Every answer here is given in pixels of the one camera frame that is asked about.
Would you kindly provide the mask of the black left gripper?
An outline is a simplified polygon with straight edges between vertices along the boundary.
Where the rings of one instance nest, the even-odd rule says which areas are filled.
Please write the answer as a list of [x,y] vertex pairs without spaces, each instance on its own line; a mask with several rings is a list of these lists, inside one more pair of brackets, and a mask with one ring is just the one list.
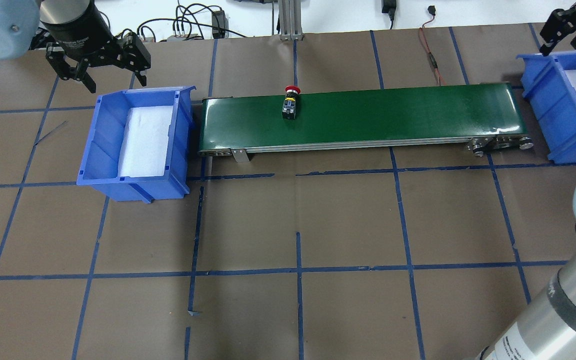
[[[51,19],[41,22],[54,38],[46,46],[45,58],[60,79],[80,82],[95,94],[96,82],[88,68],[113,65],[135,73],[139,84],[146,87],[152,59],[135,32],[116,39],[99,10],[84,10],[66,23]],[[78,62],[77,66],[71,66],[66,57]]]

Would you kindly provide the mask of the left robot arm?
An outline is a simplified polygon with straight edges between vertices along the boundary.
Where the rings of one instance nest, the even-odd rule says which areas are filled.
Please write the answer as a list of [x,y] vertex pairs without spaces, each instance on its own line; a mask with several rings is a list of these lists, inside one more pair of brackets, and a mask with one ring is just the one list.
[[150,52],[133,30],[112,34],[93,0],[0,0],[0,60],[28,52],[39,29],[50,37],[45,58],[60,79],[80,82],[95,93],[89,69],[114,66],[147,84]]

